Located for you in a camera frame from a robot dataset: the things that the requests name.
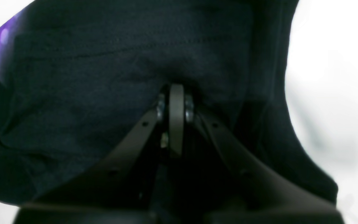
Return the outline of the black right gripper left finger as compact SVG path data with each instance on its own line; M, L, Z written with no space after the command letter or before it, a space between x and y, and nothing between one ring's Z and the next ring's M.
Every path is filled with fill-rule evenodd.
M164 86L155 107L100 162L21 207L16 224L159 224L149 201L167 136L179 157L179 85Z

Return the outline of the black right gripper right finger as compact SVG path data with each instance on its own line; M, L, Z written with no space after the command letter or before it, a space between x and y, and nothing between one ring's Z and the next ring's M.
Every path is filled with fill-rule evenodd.
M250 201L250 210L211 212L207 224L343 224L326 200L302 190L263 164L209 109L195 105L192 92L179 85L180 124L205 134L227 171Z

